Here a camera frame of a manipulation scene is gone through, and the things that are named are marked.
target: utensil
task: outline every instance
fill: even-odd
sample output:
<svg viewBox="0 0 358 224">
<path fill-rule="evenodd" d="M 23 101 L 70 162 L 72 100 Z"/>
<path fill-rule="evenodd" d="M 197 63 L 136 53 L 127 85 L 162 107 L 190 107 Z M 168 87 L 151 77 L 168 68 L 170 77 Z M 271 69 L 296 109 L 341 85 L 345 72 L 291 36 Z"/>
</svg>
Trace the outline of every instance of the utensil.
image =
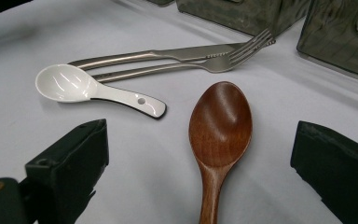
<svg viewBox="0 0 358 224">
<path fill-rule="evenodd" d="M 104 83 L 183 68 L 201 68 L 210 73 L 222 73 L 229 71 L 234 67 L 238 66 L 239 64 L 247 61 L 263 47 L 265 47 L 268 43 L 271 43 L 273 41 L 274 38 L 271 32 L 269 30 L 265 30 L 260 35 L 257 35 L 252 38 L 239 49 L 233 50 L 230 53 L 219 57 L 208 59 L 203 63 L 169 63 L 127 71 L 100 74 L 93 77 L 95 78 L 95 80 Z"/>
<path fill-rule="evenodd" d="M 173 2 L 173 0 L 147 0 L 147 1 L 154 3 L 159 7 L 166 7 L 167 5 Z"/>
<path fill-rule="evenodd" d="M 166 105 L 138 92 L 104 86 L 85 71 L 69 64 L 55 64 L 43 69 L 36 77 L 37 90 L 50 100 L 74 103 L 88 100 L 107 100 L 127 105 L 159 119 Z"/>
<path fill-rule="evenodd" d="M 81 68 L 83 70 L 89 70 L 92 68 L 98 68 L 118 63 L 135 63 L 156 59 L 174 59 L 179 62 L 191 62 L 222 56 L 231 52 L 234 49 L 240 48 L 244 44 L 246 44 L 246 42 L 236 44 L 201 46 L 184 49 L 151 49 L 134 53 L 78 60 L 69 64 Z"/>
<path fill-rule="evenodd" d="M 202 177 L 200 224 L 216 224 L 223 181 L 252 136 L 251 110 L 241 90 L 229 82 L 212 85 L 194 108 L 188 134 Z"/>
</svg>

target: white table surface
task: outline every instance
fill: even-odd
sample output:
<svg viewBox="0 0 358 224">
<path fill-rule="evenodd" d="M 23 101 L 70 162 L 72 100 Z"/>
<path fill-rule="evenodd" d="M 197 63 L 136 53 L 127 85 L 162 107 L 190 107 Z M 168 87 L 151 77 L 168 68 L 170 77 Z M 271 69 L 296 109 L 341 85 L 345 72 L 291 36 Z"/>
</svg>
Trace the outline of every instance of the white table surface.
<svg viewBox="0 0 358 224">
<path fill-rule="evenodd" d="M 30 159 L 75 126 L 106 119 L 110 164 L 77 223 L 198 223 L 201 181 L 188 122 L 211 85 L 230 81 L 250 103 L 254 132 L 222 188 L 219 223 L 340 223 L 289 162 L 300 120 L 358 142 L 358 79 L 298 55 L 303 22 L 224 74 L 184 70 L 108 84 L 165 102 L 167 114 L 155 120 L 109 102 L 50 101 L 37 92 L 35 76 L 55 63 L 250 36 L 180 13 L 176 4 L 157 7 L 143 0 L 34 0 L 0 13 L 0 177 L 23 180 Z"/>
</svg>

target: knife blade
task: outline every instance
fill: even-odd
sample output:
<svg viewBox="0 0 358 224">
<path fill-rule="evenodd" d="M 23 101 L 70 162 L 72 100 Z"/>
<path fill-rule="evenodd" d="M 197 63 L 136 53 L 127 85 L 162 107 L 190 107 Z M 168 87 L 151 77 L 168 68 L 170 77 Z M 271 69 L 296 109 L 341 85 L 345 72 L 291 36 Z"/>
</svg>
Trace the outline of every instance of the knife blade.
<svg viewBox="0 0 358 224">
<path fill-rule="evenodd" d="M 244 43 L 235 44 L 222 44 L 222 45 L 210 45 L 200 46 L 184 49 L 163 49 L 163 50 L 145 50 L 134 53 L 118 54 L 103 56 L 97 58 L 89 58 L 84 60 L 78 60 L 69 64 L 81 68 L 83 70 L 89 70 L 92 68 L 103 67 L 118 63 L 133 63 L 140 61 L 149 61 L 156 59 L 174 59 L 179 62 L 191 62 L 209 59 L 224 55 Z"/>
</svg>

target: metal utensil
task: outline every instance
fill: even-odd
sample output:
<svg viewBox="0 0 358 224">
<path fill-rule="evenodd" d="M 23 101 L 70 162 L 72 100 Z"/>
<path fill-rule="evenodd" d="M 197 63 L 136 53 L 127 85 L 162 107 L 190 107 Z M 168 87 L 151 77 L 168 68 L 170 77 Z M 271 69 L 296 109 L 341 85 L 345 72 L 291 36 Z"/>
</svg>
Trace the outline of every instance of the metal utensil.
<svg viewBox="0 0 358 224">
<path fill-rule="evenodd" d="M 243 46 L 245 43 L 224 44 L 224 45 L 211 45 L 201 46 L 184 49 L 163 49 L 163 50 L 145 50 L 134 53 L 118 54 L 103 56 L 98 58 L 90 58 L 78 60 L 69 64 L 89 70 L 92 68 L 104 67 L 119 63 L 135 63 L 140 61 L 149 61 L 156 59 L 174 59 L 179 62 L 191 62 L 198 60 L 206 60 L 218 56 L 222 56 Z"/>
<path fill-rule="evenodd" d="M 203 63 L 169 63 L 145 68 L 132 69 L 127 71 L 119 71 L 93 76 L 95 80 L 104 83 L 117 81 L 130 77 L 138 77 L 157 72 L 183 69 L 183 68 L 200 68 L 210 73 L 222 73 L 233 69 L 239 64 L 250 59 L 268 43 L 273 42 L 274 38 L 269 30 L 265 30 L 260 35 L 255 36 L 249 42 L 239 49 L 233 50 L 223 56 L 206 60 Z"/>
<path fill-rule="evenodd" d="M 105 86 L 85 71 L 69 64 L 56 64 L 43 69 L 37 75 L 35 85 L 43 96 L 62 103 L 113 101 L 155 119 L 161 118 L 167 108 L 163 102 L 150 96 Z"/>
</svg>

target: spoon bowl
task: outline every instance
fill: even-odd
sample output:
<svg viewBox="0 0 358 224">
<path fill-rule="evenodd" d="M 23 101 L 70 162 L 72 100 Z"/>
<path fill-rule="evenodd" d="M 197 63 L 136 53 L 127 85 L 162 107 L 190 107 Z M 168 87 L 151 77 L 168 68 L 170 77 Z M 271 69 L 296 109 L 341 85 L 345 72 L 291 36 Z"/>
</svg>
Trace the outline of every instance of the spoon bowl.
<svg viewBox="0 0 358 224">
<path fill-rule="evenodd" d="M 197 102 L 188 132 L 202 177 L 201 224 L 217 223 L 221 186 L 249 146 L 252 128 L 250 106 L 232 83 L 212 85 Z"/>
<path fill-rule="evenodd" d="M 43 69 L 37 75 L 35 85 L 43 96 L 57 102 L 107 100 L 127 105 L 155 119 L 162 117 L 167 107 L 150 96 L 105 86 L 69 64 L 55 64 Z"/>
</svg>

